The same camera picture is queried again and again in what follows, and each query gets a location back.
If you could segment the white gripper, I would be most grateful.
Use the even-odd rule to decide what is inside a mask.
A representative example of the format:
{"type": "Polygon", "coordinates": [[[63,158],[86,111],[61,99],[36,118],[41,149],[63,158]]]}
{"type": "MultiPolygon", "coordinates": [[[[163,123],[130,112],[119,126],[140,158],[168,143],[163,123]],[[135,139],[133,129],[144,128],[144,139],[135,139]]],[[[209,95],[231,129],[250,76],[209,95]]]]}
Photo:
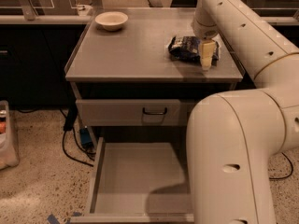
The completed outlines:
{"type": "Polygon", "coordinates": [[[208,71],[212,65],[212,57],[216,49],[216,42],[208,40],[214,38],[218,34],[216,24],[202,24],[196,19],[192,20],[192,30],[194,35],[201,39],[199,44],[200,64],[204,71],[208,71]]]}

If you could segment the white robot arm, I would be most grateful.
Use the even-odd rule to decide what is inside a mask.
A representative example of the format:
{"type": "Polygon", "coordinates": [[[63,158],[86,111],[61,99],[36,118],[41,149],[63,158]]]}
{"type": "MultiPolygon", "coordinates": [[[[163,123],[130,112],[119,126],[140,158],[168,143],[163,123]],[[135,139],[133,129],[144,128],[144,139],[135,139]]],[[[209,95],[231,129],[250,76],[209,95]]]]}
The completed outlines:
{"type": "Polygon", "coordinates": [[[299,49],[241,0],[197,0],[193,30],[222,33],[254,89],[208,96],[186,137],[195,224],[277,224],[271,156],[299,145],[299,49]]]}

